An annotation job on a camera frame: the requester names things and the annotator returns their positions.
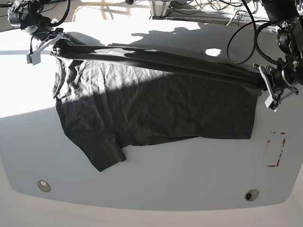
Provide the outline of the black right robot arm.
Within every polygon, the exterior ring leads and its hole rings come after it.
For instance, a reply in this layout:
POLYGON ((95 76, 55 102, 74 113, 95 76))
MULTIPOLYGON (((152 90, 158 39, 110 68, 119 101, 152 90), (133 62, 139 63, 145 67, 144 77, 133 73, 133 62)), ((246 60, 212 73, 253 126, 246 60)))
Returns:
POLYGON ((52 3, 51 0, 16 0, 8 9, 8 22, 13 27, 24 30, 31 36, 28 61, 33 64, 34 58, 39 58, 42 50, 54 45, 55 51, 60 53, 61 47, 56 43, 66 38, 59 26, 66 20, 71 1, 66 1, 66 8, 60 20, 52 20, 43 16, 45 5, 52 3))

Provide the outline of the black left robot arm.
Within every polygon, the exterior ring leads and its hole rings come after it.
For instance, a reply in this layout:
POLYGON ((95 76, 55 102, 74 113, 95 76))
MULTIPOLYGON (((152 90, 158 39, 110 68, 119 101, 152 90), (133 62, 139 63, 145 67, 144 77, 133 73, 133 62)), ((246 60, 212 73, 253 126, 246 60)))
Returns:
POLYGON ((265 101, 266 107, 276 111, 282 100, 292 94, 299 94, 295 86, 303 84, 303 17, 298 12, 302 2, 263 0, 261 4, 265 8, 269 22, 257 29, 254 44, 259 55, 276 65, 276 68, 256 64, 253 67, 259 70, 269 93, 265 101), (258 46, 258 35, 268 26, 278 26, 276 42, 285 54, 285 61, 281 58, 271 59, 258 46))

